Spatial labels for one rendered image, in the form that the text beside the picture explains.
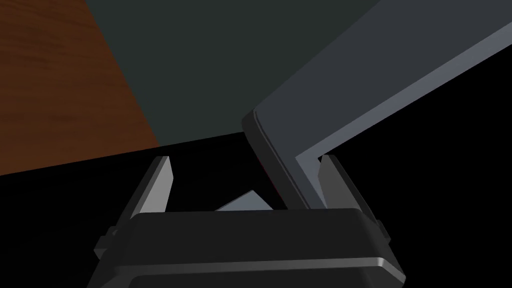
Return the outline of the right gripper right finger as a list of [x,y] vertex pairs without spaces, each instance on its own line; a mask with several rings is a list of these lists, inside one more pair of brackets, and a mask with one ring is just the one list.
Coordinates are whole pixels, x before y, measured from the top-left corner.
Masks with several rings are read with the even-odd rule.
[[321,157],[318,180],[328,209],[358,209],[378,223],[367,202],[334,154]]

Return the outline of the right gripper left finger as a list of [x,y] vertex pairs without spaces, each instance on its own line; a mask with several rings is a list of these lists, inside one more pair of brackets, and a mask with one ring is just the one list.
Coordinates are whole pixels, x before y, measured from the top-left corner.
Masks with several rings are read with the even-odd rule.
[[140,213],[163,213],[173,185],[173,169],[168,156],[157,156],[133,193],[128,218]]

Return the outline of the grey appliance door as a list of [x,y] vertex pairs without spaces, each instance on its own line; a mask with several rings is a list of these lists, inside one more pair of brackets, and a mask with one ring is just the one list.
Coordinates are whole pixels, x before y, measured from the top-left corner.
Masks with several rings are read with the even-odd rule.
[[323,154],[512,44],[512,0],[380,0],[242,120],[289,209],[323,209]]

